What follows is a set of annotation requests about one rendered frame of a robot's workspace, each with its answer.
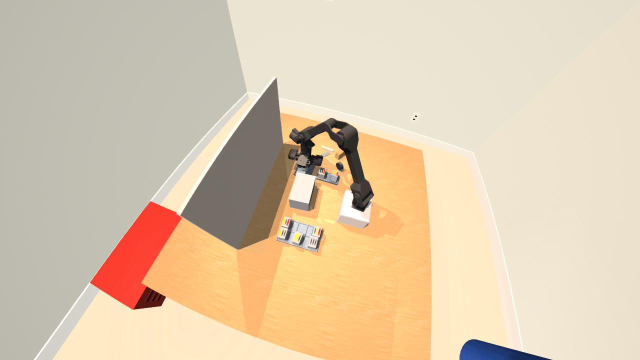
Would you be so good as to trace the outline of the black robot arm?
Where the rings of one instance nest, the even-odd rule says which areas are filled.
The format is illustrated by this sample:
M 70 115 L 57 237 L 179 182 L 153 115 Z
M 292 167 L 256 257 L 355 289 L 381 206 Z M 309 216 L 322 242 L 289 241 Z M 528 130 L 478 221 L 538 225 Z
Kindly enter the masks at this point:
M 332 129 L 339 129 L 339 131 L 334 132 Z M 374 193 L 371 189 L 370 182 L 366 180 L 362 170 L 361 158 L 358 153 L 358 130 L 346 121 L 329 118 L 316 126 L 307 126 L 302 131 L 294 128 L 289 137 L 297 143 L 297 145 L 301 144 L 302 152 L 310 152 L 312 147 L 315 146 L 311 139 L 323 132 L 327 132 L 330 139 L 337 143 L 340 150 L 345 152 L 353 178 L 353 183 L 350 185 L 350 190 L 353 194 L 351 207 L 364 212 L 370 199 L 374 197 Z M 307 168 L 310 167 L 310 164 L 310 155 L 300 153 L 297 166 Z

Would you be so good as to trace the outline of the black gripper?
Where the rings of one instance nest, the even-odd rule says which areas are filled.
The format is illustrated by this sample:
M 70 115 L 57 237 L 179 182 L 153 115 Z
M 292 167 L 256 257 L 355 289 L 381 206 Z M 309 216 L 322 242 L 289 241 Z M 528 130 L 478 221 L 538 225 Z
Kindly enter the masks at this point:
M 322 166 L 322 161 L 323 161 L 323 156 L 322 155 L 318 155 L 318 154 L 317 155 L 311 155 L 312 150 L 310 152 L 303 152 L 302 150 L 301 150 L 300 153 L 297 153 L 297 152 L 298 152 L 298 150 L 291 149 L 290 152 L 289 152 L 288 158 L 291 159 L 291 160 L 295 159 L 295 161 L 298 161 L 298 157 L 299 157 L 300 154 L 310 155 L 310 162 L 311 162 L 310 166 L 311 165 L 312 166 L 313 165 L 314 166 Z

